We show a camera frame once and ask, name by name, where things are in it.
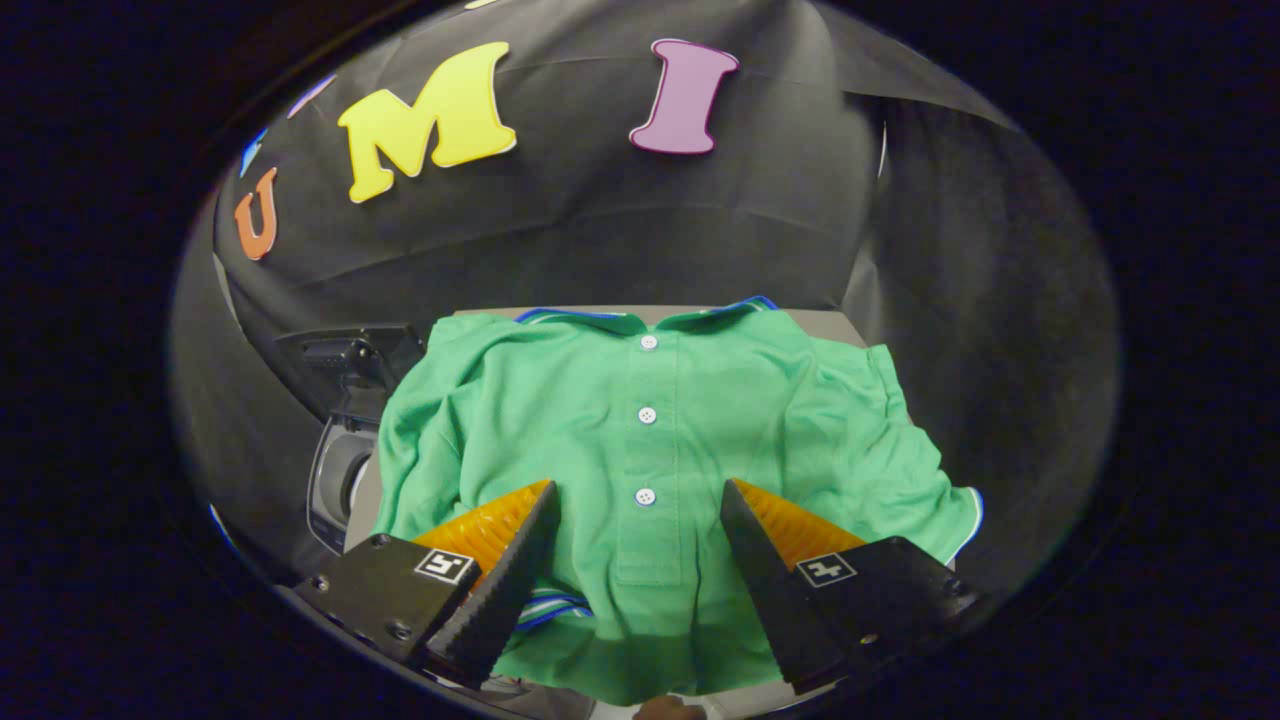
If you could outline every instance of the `button placket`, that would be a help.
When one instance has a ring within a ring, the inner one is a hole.
[[[623,407],[630,405],[630,418],[620,427],[626,464],[613,480],[613,492],[625,502],[617,511],[616,579],[680,584],[685,578],[676,491],[677,338],[649,332],[627,342],[626,380],[616,396]]]

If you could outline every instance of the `yellow letter m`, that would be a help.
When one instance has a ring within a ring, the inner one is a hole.
[[[396,182],[378,161],[378,150],[406,176],[417,177],[433,127],[438,141],[431,161],[442,168],[515,147],[516,131],[498,119],[493,96],[493,69],[507,49],[506,42],[489,42],[440,63],[412,108],[388,90],[347,108],[338,127],[347,128],[351,143],[352,202],[387,192]]]

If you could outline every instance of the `foam letter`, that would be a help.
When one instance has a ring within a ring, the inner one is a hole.
[[[436,128],[431,161],[451,168],[516,146],[516,131],[498,119],[493,69],[507,54],[506,42],[489,42],[458,53],[431,73],[410,108],[388,90],[379,90],[347,108],[338,126],[351,145],[351,201],[364,202],[390,190],[396,174],[383,168],[378,150],[408,177],[422,172],[426,141]]]
[[[631,142],[654,152],[698,154],[716,147],[707,119],[721,77],[737,69],[728,53],[684,40],[658,40],[653,53],[663,59],[658,97],[649,122],[631,131]]]
[[[275,181],[275,168],[271,168],[257,181],[257,195],[262,199],[262,234],[253,232],[253,220],[248,217],[248,208],[253,204],[253,193],[250,192],[236,206],[236,229],[239,231],[241,247],[250,260],[261,260],[275,245],[275,197],[271,195],[271,182]]]

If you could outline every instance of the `screw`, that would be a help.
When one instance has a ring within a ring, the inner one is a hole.
[[[401,642],[407,641],[410,635],[413,634],[413,630],[411,630],[408,625],[401,623],[399,620],[392,620],[390,623],[388,623],[387,632],[390,633],[393,638]]]

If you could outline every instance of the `shirt collar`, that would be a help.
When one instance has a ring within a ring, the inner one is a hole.
[[[764,310],[777,309],[778,306],[774,305],[768,297],[756,295],[742,300],[741,302],[724,305],[723,307],[712,307],[698,313],[672,315],[663,319],[660,323],[654,325],[654,328],[677,329],[707,323],[712,319],[722,319],[727,315],[741,315],[745,313],[760,313]],[[535,325],[541,323],[575,323],[594,325],[618,334],[636,334],[648,332],[649,329],[640,316],[631,315],[628,313],[579,313],[575,310],[561,310],[557,307],[534,307],[532,310],[516,318],[516,322],[522,325]]]

